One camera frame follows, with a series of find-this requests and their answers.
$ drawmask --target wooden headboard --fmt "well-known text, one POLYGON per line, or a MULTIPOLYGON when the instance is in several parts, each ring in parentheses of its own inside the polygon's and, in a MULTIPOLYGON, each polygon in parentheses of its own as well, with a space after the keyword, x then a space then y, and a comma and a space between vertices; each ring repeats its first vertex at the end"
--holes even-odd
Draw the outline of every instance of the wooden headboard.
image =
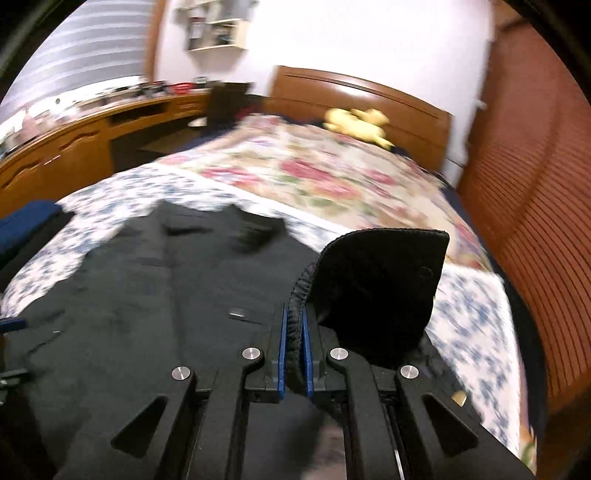
POLYGON ((386 138, 408 150, 423 168, 439 170, 452 116, 407 93, 368 80, 321 70, 277 67, 264 112, 298 121, 323 119, 329 108, 375 108, 390 122, 386 138))

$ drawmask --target wall shelf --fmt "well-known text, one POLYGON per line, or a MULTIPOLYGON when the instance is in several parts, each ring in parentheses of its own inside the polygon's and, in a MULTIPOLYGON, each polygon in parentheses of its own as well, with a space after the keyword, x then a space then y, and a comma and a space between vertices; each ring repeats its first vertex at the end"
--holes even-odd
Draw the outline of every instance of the wall shelf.
POLYGON ((229 9, 237 1, 188 0, 183 8, 187 15, 187 50, 197 52, 221 47, 245 49, 249 22, 236 16, 243 9, 229 9))

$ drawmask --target stuffed toy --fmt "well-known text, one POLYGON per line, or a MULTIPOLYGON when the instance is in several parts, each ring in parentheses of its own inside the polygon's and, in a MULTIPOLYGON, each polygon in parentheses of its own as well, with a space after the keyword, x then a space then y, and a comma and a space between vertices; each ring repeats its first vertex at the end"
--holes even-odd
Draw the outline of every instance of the stuffed toy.
POLYGON ((331 132, 349 135, 350 137, 378 144, 380 147, 390 150, 394 144, 384 137, 386 133, 381 128, 388 123, 388 118, 380 111, 373 108, 362 112, 361 110, 343 110, 331 108, 324 116, 324 128, 331 132))

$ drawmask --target red item on desk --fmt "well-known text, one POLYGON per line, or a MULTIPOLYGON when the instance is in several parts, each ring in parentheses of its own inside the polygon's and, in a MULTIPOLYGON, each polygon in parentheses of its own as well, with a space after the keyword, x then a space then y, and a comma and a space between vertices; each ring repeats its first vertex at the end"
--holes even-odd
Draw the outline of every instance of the red item on desk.
POLYGON ((189 82, 175 83, 174 85, 171 85, 171 87, 173 88, 175 95, 184 95, 193 89, 193 84, 189 82))

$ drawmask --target metal screw head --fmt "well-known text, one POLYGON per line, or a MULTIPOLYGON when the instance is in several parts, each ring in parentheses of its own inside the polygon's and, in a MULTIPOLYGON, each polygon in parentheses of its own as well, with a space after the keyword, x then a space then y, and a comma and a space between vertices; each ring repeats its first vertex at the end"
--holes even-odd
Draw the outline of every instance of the metal screw head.
POLYGON ((250 346, 242 351, 242 356, 247 360, 256 360, 261 356, 261 351, 256 347, 250 346))
POLYGON ((337 348, 333 348, 330 351, 330 356, 332 358, 334 358, 335 360, 344 360, 345 358, 347 358, 349 356, 349 352, 347 350, 345 350, 344 348, 337 347, 337 348))
POLYGON ((404 378, 409 378, 412 380, 413 378, 418 377, 418 368, 412 365, 404 365, 404 367, 400 369, 400 374, 404 378))
POLYGON ((184 380, 191 375, 191 371, 187 367, 177 367, 173 370, 173 378, 175 380, 184 380))

